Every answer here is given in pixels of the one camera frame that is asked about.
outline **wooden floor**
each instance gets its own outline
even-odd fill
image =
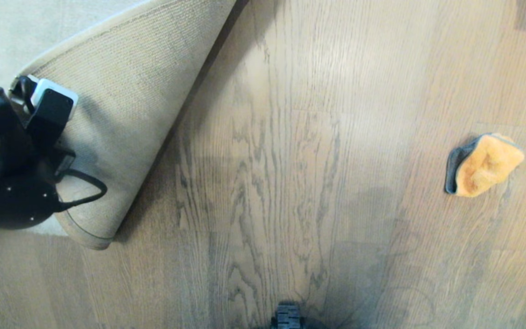
[[[526,329],[526,160],[443,192],[488,132],[526,152],[526,0],[252,0],[108,250],[0,233],[0,328]]]

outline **black wheel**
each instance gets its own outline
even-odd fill
[[[271,318],[271,329],[305,329],[304,318],[295,304],[282,303],[277,306],[275,317]]]

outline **beige rug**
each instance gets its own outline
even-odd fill
[[[109,246],[233,4],[144,2],[20,72],[55,81],[80,97],[62,142],[77,153],[72,167],[101,179],[109,191],[56,214],[75,241],[94,249]],[[65,201],[95,192],[81,181],[65,183],[59,189]]]

